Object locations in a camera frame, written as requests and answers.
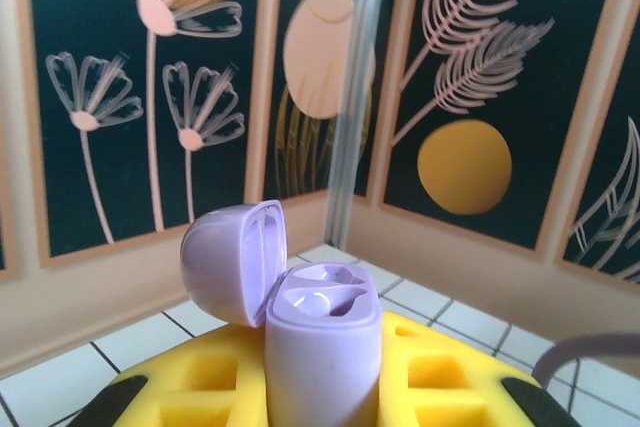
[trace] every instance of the yellow foam holder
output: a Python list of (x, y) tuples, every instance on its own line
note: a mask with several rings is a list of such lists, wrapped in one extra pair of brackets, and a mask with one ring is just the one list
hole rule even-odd
[[(226, 325), (122, 372), (111, 385), (147, 380), (114, 427), (268, 427), (263, 351), (264, 329)], [(463, 342), (384, 313), (378, 427), (532, 427), (501, 384), (507, 377), (538, 386)]]

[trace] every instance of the earbud case lid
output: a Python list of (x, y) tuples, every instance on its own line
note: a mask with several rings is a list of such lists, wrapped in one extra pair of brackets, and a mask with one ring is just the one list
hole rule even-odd
[(184, 235), (180, 264), (198, 307), (233, 324), (260, 326), (287, 265), (282, 205), (270, 200), (200, 217)]

